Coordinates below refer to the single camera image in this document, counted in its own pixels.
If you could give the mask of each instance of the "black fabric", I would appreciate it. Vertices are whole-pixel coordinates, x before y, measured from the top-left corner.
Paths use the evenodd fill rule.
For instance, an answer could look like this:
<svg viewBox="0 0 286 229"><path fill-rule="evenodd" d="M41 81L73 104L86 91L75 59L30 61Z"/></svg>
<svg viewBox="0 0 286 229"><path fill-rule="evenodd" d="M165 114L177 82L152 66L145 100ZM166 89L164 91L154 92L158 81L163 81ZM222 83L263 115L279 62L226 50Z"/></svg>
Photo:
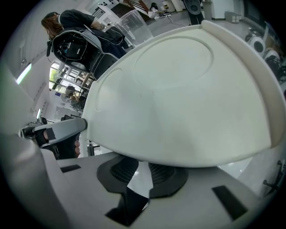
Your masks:
<svg viewBox="0 0 286 229"><path fill-rule="evenodd" d="M108 29L106 33L112 36L118 42L121 42L122 38L125 38L124 34L115 26L112 26L110 29Z"/></svg>
<svg viewBox="0 0 286 229"><path fill-rule="evenodd" d="M267 57L265 59L265 62L268 64L268 66L273 71L274 75L276 76L277 80L279 81L279 69L281 67L281 61L274 55L271 55L270 57Z"/></svg>
<svg viewBox="0 0 286 229"><path fill-rule="evenodd" d="M71 10L65 10L61 15L60 15L60 23L63 26L64 29L83 29L85 30L86 25L87 27L90 28L90 25L94 21L94 17L90 16L88 14L82 13L78 10L71 9ZM106 49L110 45L110 42L113 44L117 44L118 42L109 34L90 28L91 31L98 37L98 39L101 42L101 47L104 52L107 52Z"/></svg>
<svg viewBox="0 0 286 229"><path fill-rule="evenodd" d="M79 101L82 102L83 100L86 100L86 97L80 96L80 97L79 97Z"/></svg>
<svg viewBox="0 0 286 229"><path fill-rule="evenodd" d="M75 87L73 86L67 86L66 90L76 91Z"/></svg>
<svg viewBox="0 0 286 229"><path fill-rule="evenodd" d="M118 45L113 45L110 44L105 50L103 50L106 53L111 53L114 56L116 56L118 59L120 59L121 57L123 57L126 52Z"/></svg>

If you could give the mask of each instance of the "white wall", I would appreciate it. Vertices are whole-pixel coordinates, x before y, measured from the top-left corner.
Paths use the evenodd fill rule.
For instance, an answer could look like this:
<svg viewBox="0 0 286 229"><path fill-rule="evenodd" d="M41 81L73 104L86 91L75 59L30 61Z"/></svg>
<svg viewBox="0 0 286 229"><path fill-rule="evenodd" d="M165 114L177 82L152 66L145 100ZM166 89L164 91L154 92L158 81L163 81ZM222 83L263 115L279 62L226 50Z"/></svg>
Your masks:
<svg viewBox="0 0 286 229"><path fill-rule="evenodd" d="M226 11L230 12L234 11L233 0L213 0L212 3L213 18L225 18L224 13Z"/></svg>
<svg viewBox="0 0 286 229"><path fill-rule="evenodd" d="M163 6L163 3L162 3L161 0L142 0L142 1L145 3L145 5L146 5L148 8L151 7L152 2L155 2L155 3L157 4L159 10L161 10L161 6Z"/></svg>
<svg viewBox="0 0 286 229"><path fill-rule="evenodd" d="M98 21L104 25L107 25L110 22L117 22L119 20L119 17L108 7L99 5L99 8L101 8L105 13L98 19Z"/></svg>
<svg viewBox="0 0 286 229"><path fill-rule="evenodd" d="M243 0L240 0L240 14L242 18L244 18L244 2Z"/></svg>
<svg viewBox="0 0 286 229"><path fill-rule="evenodd" d="M3 59L0 61L0 132L17 134L20 128L36 121L31 111L33 100L15 81Z"/></svg>
<svg viewBox="0 0 286 229"><path fill-rule="evenodd" d="M46 84L43 92L38 98L37 103L34 105L34 116L37 116L38 109L41 109L41 116L45 117L46 109L49 105L49 84Z"/></svg>
<svg viewBox="0 0 286 229"><path fill-rule="evenodd" d="M98 1L98 0L83 1L76 9L88 15L92 15L89 11L87 11L86 8L89 8L89 6L91 6L95 1Z"/></svg>
<svg viewBox="0 0 286 229"><path fill-rule="evenodd" d="M119 1L112 0L111 2L109 2L109 0L92 0L89 4L86 5L85 10L93 14L95 12L95 8L97 8L98 6L104 6L104 3L107 4L107 8L112 9L119 3Z"/></svg>
<svg viewBox="0 0 286 229"><path fill-rule="evenodd" d="M48 36L41 20L50 12L62 13L66 9L77 8L83 0L42 0L24 18L11 36L3 57L14 76L23 70L23 59L36 63L46 52Z"/></svg>
<svg viewBox="0 0 286 229"><path fill-rule="evenodd" d="M31 70L20 83L20 86L28 93L31 99L34 100L42 84L48 82L50 65L47 57L42 57L38 62L32 64Z"/></svg>
<svg viewBox="0 0 286 229"><path fill-rule="evenodd" d="M233 0L233 12L241 14L241 2L243 0Z"/></svg>
<svg viewBox="0 0 286 229"><path fill-rule="evenodd" d="M54 121L54 122L59 121L58 119L55 119L54 117L57 107L62 107L62 108L65 108L71 111L75 111L71 107L69 102L64 102L60 96L55 95L56 93L59 93L59 92L52 90L52 89L49 91L49 98L50 98L49 106L47 107L46 113L44 115L44 117L47 120Z"/></svg>

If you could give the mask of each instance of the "window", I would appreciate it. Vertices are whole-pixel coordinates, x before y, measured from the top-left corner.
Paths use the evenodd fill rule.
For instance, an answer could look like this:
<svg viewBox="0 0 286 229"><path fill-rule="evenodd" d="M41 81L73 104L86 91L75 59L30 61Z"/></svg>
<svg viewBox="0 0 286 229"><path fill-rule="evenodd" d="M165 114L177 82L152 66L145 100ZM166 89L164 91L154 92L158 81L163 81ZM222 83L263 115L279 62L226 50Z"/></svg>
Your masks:
<svg viewBox="0 0 286 229"><path fill-rule="evenodd" d="M60 64L55 62L50 67L49 88L64 93L68 86L73 86L77 91L80 92L81 88L78 84L83 82L80 75L81 72L75 69L68 71L67 66L63 67L63 69L59 71L59 66Z"/></svg>

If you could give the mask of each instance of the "white plastic panel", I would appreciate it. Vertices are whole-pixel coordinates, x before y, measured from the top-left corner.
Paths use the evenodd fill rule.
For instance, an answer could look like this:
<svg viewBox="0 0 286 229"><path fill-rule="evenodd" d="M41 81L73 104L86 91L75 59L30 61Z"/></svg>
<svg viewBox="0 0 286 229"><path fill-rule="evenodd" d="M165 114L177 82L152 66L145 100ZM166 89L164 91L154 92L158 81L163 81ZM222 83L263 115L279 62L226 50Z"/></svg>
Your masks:
<svg viewBox="0 0 286 229"><path fill-rule="evenodd" d="M201 26L162 34L121 58L93 83L83 117L88 139L158 164L215 166L271 146L250 71Z"/></svg>
<svg viewBox="0 0 286 229"><path fill-rule="evenodd" d="M202 27L228 46L251 72L263 97L271 133L271 147L279 145L285 137L286 106L284 96L270 67L245 41L227 29L210 21L203 21Z"/></svg>

